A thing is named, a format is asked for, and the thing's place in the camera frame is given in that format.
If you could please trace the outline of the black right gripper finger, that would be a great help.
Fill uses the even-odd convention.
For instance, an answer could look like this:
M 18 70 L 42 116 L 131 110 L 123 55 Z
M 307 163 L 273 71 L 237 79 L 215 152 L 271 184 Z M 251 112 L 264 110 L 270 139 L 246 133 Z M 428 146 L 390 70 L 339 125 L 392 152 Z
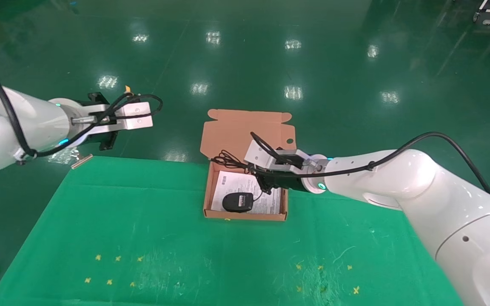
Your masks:
M 272 184 L 269 180 L 269 177 L 263 176 L 259 172 L 256 172 L 254 174 L 257 184 L 260 187 L 260 190 L 264 194 L 271 195 L 272 194 Z

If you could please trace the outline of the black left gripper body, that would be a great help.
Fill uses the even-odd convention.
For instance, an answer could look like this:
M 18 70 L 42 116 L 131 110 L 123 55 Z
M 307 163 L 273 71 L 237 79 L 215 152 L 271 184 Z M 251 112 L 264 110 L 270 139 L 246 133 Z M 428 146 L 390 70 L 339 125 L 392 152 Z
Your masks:
M 110 105 L 109 101 L 100 92 L 88 93 L 88 99 L 89 101 L 86 102 L 87 106 Z M 86 145 L 96 144 L 98 145 L 99 151 L 111 150 L 114 147 L 117 134 L 117 131 L 90 134 L 86 138 Z

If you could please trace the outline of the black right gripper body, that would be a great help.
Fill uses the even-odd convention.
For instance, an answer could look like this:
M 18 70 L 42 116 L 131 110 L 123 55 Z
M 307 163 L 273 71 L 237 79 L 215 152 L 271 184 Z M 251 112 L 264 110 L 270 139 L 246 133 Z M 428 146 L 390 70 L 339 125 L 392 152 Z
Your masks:
M 287 174 L 283 172 L 275 172 L 274 176 L 265 176 L 265 184 L 269 190 L 271 189 L 290 189 L 299 190 L 306 192 L 302 179 L 294 176 L 282 176 L 282 174 Z

